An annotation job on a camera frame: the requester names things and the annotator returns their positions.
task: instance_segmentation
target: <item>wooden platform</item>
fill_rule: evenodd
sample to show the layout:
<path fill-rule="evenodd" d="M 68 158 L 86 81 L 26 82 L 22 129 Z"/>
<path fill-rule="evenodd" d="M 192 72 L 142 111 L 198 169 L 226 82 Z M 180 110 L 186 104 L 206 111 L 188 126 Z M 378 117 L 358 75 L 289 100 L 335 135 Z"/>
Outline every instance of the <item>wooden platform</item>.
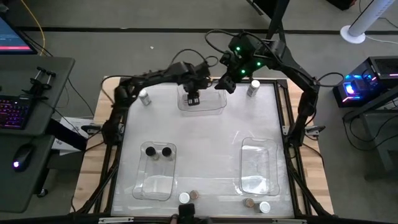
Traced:
<path fill-rule="evenodd" d="M 105 81 L 104 90 L 111 97 L 113 97 L 113 90 L 117 87 L 118 83 L 119 83 L 119 78 L 110 78 Z M 296 117 L 297 107 L 300 101 L 300 96 L 302 91 L 290 80 L 288 80 L 288 86 L 289 86 L 289 93 L 290 93 L 290 100 L 292 104 L 293 114 Z M 105 94 L 101 92 L 99 94 L 98 104 L 95 111 L 95 117 L 94 117 L 95 123 L 103 124 L 109 118 L 109 115 L 111 113 L 111 105 L 112 103 L 109 101 L 109 99 L 105 96 Z M 285 114 L 284 117 L 287 118 L 287 110 L 284 110 L 284 114 Z M 101 141 L 102 141 L 101 135 L 97 135 L 89 140 L 87 147 L 91 147 L 95 144 L 100 143 Z M 316 141 L 312 141 L 308 138 L 305 138 L 304 143 L 319 151 L 318 143 Z M 111 160 L 110 160 L 111 163 L 114 158 L 114 152 L 115 149 L 113 150 L 113 153 L 111 155 Z M 333 207 L 329 196 L 328 184 L 326 182 L 326 176 L 323 170 L 323 164 L 321 158 L 319 157 L 318 154 L 316 154 L 311 149 L 305 146 L 300 148 L 300 152 L 302 156 L 303 168 L 308 188 L 311 190 L 312 194 L 314 194 L 317 200 L 321 203 L 323 208 L 329 213 L 333 213 Z M 73 204 L 77 210 L 81 208 L 81 206 L 83 206 L 83 204 L 89 199 L 89 197 L 97 187 L 98 182 L 100 181 L 104 155 L 105 155 L 104 144 L 91 149 L 85 154 L 85 158 L 81 166 L 80 176 L 75 191 L 75 196 L 73 198 Z M 300 209 L 302 212 L 304 212 L 301 190 L 297 185 L 296 189 L 297 189 Z M 109 190 L 107 187 L 104 191 L 101 211 L 103 211 L 106 205 L 108 192 Z"/>

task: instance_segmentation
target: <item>rgb backlit keyboard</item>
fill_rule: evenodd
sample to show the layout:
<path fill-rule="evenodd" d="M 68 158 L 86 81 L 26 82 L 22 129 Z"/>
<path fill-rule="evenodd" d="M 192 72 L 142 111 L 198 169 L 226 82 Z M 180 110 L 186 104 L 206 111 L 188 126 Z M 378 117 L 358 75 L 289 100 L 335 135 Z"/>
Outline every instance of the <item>rgb backlit keyboard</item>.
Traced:
<path fill-rule="evenodd" d="M 0 129 L 24 129 L 32 109 L 32 98 L 0 95 Z"/>

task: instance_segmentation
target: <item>monitor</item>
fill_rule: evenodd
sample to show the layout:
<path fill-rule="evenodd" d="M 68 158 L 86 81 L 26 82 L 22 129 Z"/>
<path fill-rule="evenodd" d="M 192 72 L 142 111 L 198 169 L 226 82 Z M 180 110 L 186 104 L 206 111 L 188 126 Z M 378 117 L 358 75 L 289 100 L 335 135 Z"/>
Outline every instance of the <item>monitor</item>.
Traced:
<path fill-rule="evenodd" d="M 11 54 L 37 54 L 37 51 L 4 17 L 0 16 L 0 55 Z"/>

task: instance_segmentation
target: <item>transparent tray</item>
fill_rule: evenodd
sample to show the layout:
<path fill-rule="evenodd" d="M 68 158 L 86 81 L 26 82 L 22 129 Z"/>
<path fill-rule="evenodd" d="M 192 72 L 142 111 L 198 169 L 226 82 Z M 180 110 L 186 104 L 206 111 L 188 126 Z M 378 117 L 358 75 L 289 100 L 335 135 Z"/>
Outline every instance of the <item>transparent tray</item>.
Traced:
<path fill-rule="evenodd" d="M 243 192 L 254 195 L 279 194 L 278 144 L 270 139 L 243 139 L 241 148 L 241 181 Z"/>
<path fill-rule="evenodd" d="M 149 157 L 146 154 L 148 147 L 153 147 L 156 150 L 156 157 Z M 163 156 L 162 150 L 165 147 L 171 149 L 171 157 Z M 168 200 L 171 196 L 174 182 L 176 155 L 177 148 L 174 144 L 144 142 L 141 145 L 141 157 L 132 196 L 136 199 Z"/>
<path fill-rule="evenodd" d="M 177 87 L 177 104 L 183 116 L 218 115 L 223 112 L 227 104 L 225 90 L 208 88 L 199 90 L 199 94 L 200 104 L 189 106 L 188 93 L 183 89 L 183 85 Z"/>

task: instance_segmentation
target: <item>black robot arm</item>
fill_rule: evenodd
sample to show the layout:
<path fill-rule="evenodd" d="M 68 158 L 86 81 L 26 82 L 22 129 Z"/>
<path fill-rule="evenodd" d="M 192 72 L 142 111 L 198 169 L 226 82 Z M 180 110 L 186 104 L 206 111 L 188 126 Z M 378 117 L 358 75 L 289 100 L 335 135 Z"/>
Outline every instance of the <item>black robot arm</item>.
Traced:
<path fill-rule="evenodd" d="M 129 78 L 114 89 L 114 104 L 111 116 L 102 127 L 102 135 L 106 145 L 115 145 L 118 141 L 119 123 L 130 106 L 137 100 L 139 92 L 148 86 L 161 83 L 176 83 L 183 85 L 188 93 L 190 106 L 200 103 L 198 90 L 208 88 L 210 71 L 207 62 L 197 66 L 179 62 L 169 66 L 166 70 L 150 72 Z"/>
<path fill-rule="evenodd" d="M 290 144 L 301 146 L 307 119 L 315 112 L 319 92 L 317 80 L 297 64 L 283 41 L 261 40 L 253 34 L 242 32 L 232 38 L 228 47 L 231 52 L 225 52 L 220 59 L 220 62 L 227 66 L 227 71 L 220 78 L 216 89 L 233 93 L 235 83 L 239 83 L 244 77 L 252 79 L 253 72 L 267 66 L 269 69 L 283 72 L 303 90 L 297 119 L 289 128 L 286 137 Z"/>

